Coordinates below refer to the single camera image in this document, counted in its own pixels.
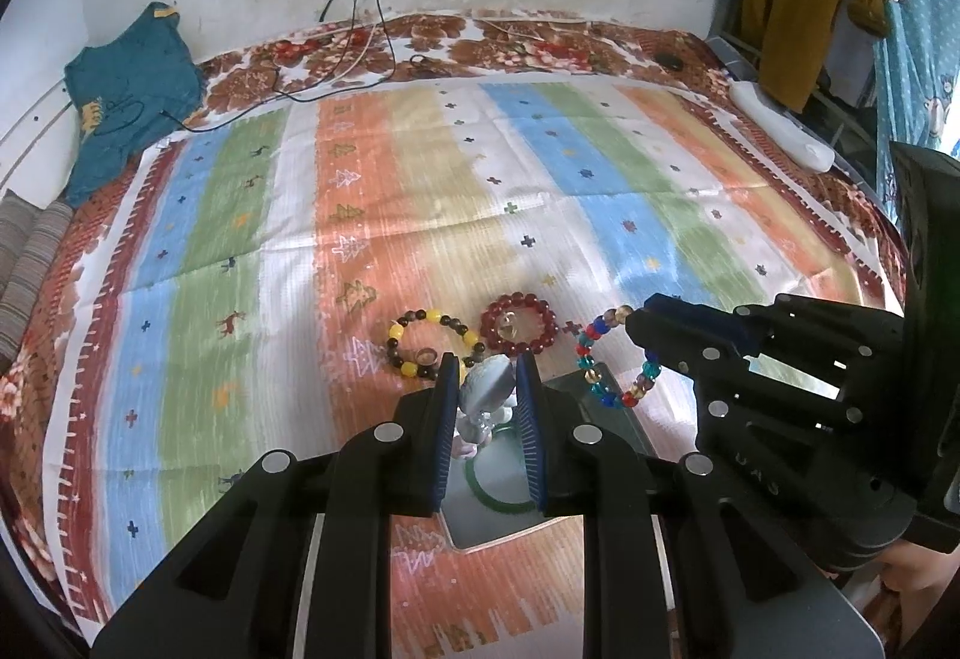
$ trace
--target colorful striped cloth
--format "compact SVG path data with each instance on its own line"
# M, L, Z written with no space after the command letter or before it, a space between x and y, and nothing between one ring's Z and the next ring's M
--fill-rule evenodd
M536 293L563 327L549 379L579 326L653 293L885 295L865 240L730 114L601 76L389 85L151 149L88 258L44 452L46 536L88 637L259 454L334 451L421 387L385 360L407 309L476 325ZM443 337L404 344L462 349ZM643 360L625 336L601 357L624 381ZM683 376L637 415L662 456L691 450ZM394 656L579 656L583 563L576 519L469 554L438 519L397 519Z

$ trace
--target striped cushion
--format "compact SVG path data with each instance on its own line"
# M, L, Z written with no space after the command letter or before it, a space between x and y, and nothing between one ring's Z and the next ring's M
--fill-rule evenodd
M39 209L25 202L13 190L8 190L0 200L0 296L7 287L13 264L27 244L38 212Z
M35 220L20 258L0 296L0 362L16 358L30 313L40 294L40 283L53 263L73 210L64 202L51 203Z

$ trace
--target beaded bracelet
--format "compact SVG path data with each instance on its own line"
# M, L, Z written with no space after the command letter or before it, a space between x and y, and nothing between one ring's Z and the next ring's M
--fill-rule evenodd
M544 332L532 342L511 342L504 339L496 330L497 318L511 307L528 307L541 316L544 321ZM508 296L504 294L496 301L492 301L483 315L480 316L480 333L487 339L492 351L501 351L504 355L514 357L522 352L533 352L535 355L544 352L557 341L557 313L550 309L544 299L538 299L535 294L522 294L520 291Z
M439 323L446 325L456 331L464 340L464 344L472 349L472 354L463 357L462 362L468 369L476 363L483 360L483 352L487 349L480 341L480 335L476 331L470 330L469 326L460 322L459 318L451 318L445 315L439 309L418 309L414 312L408 309L405 314L397 318L397 323L390 326L387 339L387 359L392 366L400 370L400 374L405 378L426 378L435 381L437 379L438 369L435 364L419 364L414 361L404 361L403 357L397 353L400 347L400 339L410 323L414 320L429 320L430 323Z
M600 374L593 368L596 361L590 351L593 344L604 334L618 325L626 323L627 315L634 311L629 304L622 304L617 309L608 309L603 315L593 319L577 340L577 366L584 370L584 379L590 384L590 390L607 408L635 408L637 403L654 387L656 378L661 374L661 365L656 355L646 352L646 361L634 384L622 394L616 393L603 384Z

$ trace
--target bed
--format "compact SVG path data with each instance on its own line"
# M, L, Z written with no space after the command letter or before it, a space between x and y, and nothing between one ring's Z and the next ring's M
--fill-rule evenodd
M548 15L386 28L206 62L187 124L206 133L143 152L61 243L0 385L0 475L32 582L90 640L263 451L337 450L424 387L385 357L407 309L476 326L497 296L535 293L560 324L538 356L550 379L575 368L582 326L656 292L899 308L896 232L736 109L696 37ZM368 42L338 93L277 96ZM643 362L625 336L603 359L622 384ZM683 376L661 376L635 413L660 456L692 450ZM583 563L577 519L472 552L437 519L397 519L394 656L579 655Z

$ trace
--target red beaded bracelet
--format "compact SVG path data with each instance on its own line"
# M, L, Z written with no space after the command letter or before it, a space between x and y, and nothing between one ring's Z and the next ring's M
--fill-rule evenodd
M532 342L511 342L500 336L497 330L497 319L511 307L526 307L539 314L544 321L544 332ZM543 299L538 299L532 293L522 294L517 291L512 296L504 294L496 301L491 302L491 305L480 316L480 333L487 340L487 347L495 352L503 352L509 357L527 351L533 352L533 354L541 354L544 349L549 348L557 341L559 330L557 314L550 309L550 304L547 304Z

